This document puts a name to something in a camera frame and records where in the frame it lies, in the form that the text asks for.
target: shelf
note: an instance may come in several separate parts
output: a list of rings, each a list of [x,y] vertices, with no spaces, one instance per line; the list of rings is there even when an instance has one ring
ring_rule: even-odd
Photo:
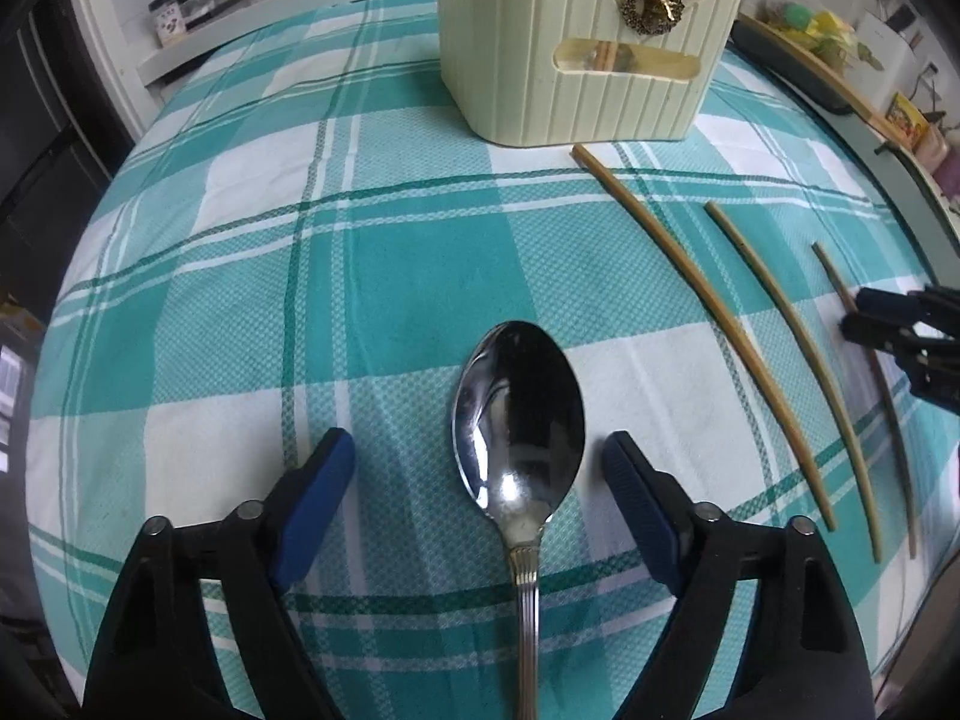
[[[191,59],[217,49],[253,30],[324,5],[357,0],[243,0],[226,13],[187,33],[173,45],[156,50],[137,66],[144,86],[154,83]]]

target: silver bolt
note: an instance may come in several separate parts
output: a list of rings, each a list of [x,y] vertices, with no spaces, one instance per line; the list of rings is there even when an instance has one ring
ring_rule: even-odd
[[[817,532],[817,526],[813,524],[813,520],[809,517],[793,517],[790,524],[801,536],[813,536],[813,533]]]
[[[693,514],[696,514],[700,519],[707,520],[707,522],[717,522],[720,517],[723,517],[723,511],[715,503],[710,503],[709,501],[702,501],[701,503],[696,504],[693,507]]]
[[[263,504],[260,501],[244,501],[237,507],[237,517],[240,519],[257,519],[263,514]]]
[[[157,514],[156,517],[151,517],[143,523],[143,533],[145,533],[146,536],[156,536],[159,533],[162,533],[163,529],[169,524],[169,519],[166,517],[161,517],[159,514]]]

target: wooden cutting board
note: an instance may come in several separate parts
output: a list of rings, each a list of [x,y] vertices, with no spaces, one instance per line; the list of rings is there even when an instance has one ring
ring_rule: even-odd
[[[832,67],[827,66],[808,50],[802,49],[796,43],[788,40],[784,35],[777,32],[771,26],[765,25],[765,23],[760,20],[747,16],[745,13],[739,14],[737,18],[753,30],[763,34],[764,37],[784,47],[784,50],[786,50],[789,55],[793,56],[795,60],[803,64],[803,66],[813,74],[816,74],[827,86],[846,100],[854,112],[856,112],[864,122],[870,124],[870,127],[880,133],[883,138],[894,141],[894,143],[899,143],[906,151],[910,151],[910,146],[906,141],[906,135],[894,127],[893,124],[890,124],[890,122],[880,114],[880,111],[877,111],[877,109],[870,105],[866,98],[864,98],[858,90],[854,89],[853,86]]]

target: metal spoon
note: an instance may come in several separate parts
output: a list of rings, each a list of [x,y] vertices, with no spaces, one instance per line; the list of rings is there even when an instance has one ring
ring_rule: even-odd
[[[517,720],[536,720],[539,543],[584,454],[584,404],[563,351],[529,322],[498,324],[464,368],[453,452],[470,497],[496,522],[517,588]]]

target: checkered tablecloth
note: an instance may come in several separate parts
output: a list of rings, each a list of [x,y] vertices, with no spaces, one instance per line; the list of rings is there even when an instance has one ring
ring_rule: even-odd
[[[827,543],[879,666],[960,518],[958,424],[886,365],[923,512],[911,562],[878,395],[862,351],[838,336],[842,309],[810,245],[823,241],[851,285],[894,290],[925,280],[918,257],[817,122],[730,53],[685,141],[592,150],[740,315],[798,413],[840,522]],[[841,380],[872,466],[882,566],[827,403],[707,200],[765,258]],[[537,322],[565,348],[589,432],[544,538],[542,715],[607,720],[673,599],[601,478],[603,437],[630,430],[694,500],[734,517],[816,517],[750,377],[568,148],[500,148],[467,129],[440,82],[435,0],[304,13],[211,57],[104,197],[43,346],[32,552],[75,685],[148,515],[223,517],[340,425],[356,440],[356,478],[285,597],[331,694],[350,720],[508,718],[507,565],[448,437],[460,366],[505,319]],[[257,712],[219,587],[203,591],[232,698]],[[751,593],[737,594],[701,709],[723,703]]]

